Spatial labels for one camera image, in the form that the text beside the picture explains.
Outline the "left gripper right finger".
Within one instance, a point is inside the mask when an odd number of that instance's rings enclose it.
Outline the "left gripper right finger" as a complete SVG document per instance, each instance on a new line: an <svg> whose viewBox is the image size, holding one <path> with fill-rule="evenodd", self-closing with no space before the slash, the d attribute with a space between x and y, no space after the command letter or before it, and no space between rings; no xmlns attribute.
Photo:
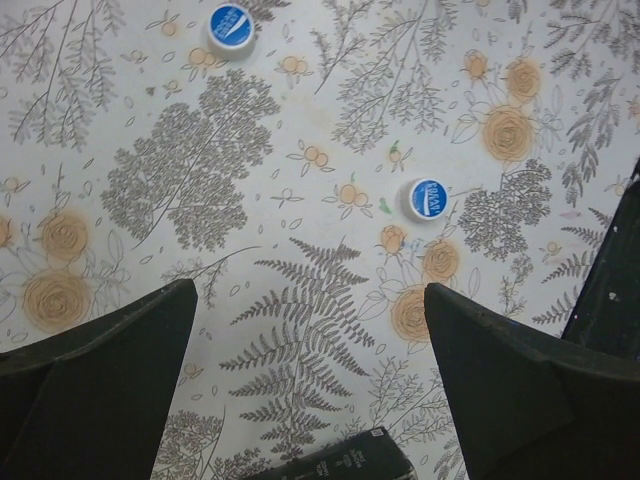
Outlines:
<svg viewBox="0 0 640 480"><path fill-rule="evenodd" d="M471 479L636 479L639 365L439 283L426 323Z"/></svg>

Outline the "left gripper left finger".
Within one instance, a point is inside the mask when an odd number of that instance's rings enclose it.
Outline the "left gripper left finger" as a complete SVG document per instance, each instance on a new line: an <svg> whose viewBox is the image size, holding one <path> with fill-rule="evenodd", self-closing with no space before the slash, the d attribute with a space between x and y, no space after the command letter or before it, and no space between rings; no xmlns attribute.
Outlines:
<svg viewBox="0 0 640 480"><path fill-rule="evenodd" d="M197 300L179 279L2 354L2 478L149 478Z"/></svg>

